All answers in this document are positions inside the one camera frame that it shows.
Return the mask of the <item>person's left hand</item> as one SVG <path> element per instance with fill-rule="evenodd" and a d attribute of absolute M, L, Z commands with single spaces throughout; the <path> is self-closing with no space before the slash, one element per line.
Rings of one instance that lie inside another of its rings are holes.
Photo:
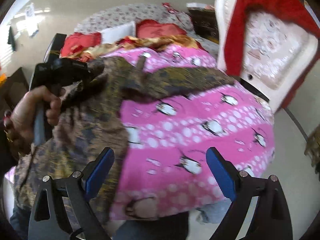
<path fill-rule="evenodd" d="M 45 86 L 27 92 L 13 112 L 5 113 L 2 121 L 4 131 L 12 153 L 28 154 L 34 139 L 34 120 L 37 106 L 41 102 L 49 103 L 44 116 L 48 124 L 56 126 L 59 122 L 61 99 Z"/>

